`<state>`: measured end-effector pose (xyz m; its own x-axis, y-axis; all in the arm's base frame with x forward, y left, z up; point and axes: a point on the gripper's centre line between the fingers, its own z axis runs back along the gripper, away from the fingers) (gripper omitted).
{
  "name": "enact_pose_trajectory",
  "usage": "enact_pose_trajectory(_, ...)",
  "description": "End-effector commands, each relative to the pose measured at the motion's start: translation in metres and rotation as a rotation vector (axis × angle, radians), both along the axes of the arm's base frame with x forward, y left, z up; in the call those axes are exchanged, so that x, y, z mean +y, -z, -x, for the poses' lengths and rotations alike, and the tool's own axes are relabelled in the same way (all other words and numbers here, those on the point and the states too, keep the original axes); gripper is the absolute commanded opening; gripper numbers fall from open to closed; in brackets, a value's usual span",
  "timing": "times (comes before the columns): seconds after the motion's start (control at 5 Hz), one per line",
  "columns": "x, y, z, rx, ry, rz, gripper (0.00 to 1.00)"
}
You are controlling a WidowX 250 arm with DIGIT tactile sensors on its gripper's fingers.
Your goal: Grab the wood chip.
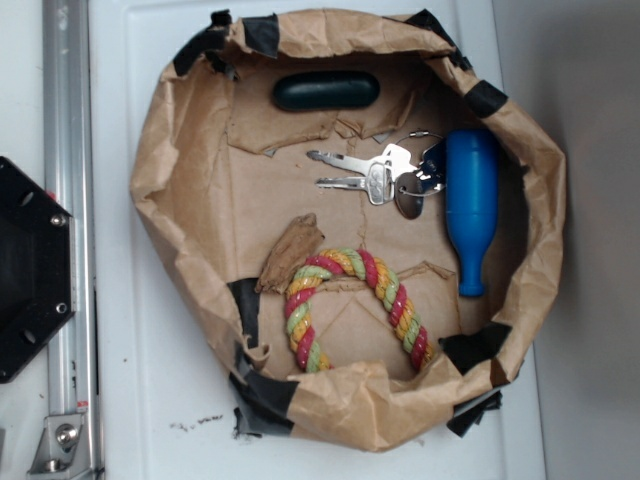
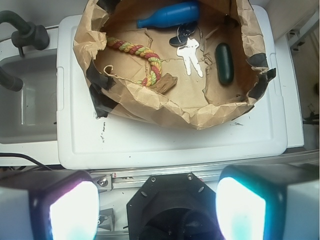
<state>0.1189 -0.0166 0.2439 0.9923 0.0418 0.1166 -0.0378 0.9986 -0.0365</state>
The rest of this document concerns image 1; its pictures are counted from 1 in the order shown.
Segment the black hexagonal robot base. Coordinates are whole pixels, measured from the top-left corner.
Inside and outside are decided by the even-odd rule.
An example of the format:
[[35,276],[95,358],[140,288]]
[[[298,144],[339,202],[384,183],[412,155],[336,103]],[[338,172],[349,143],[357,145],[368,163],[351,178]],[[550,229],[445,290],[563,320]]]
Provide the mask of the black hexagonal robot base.
[[71,216],[1,159],[1,382],[12,382],[74,313]]

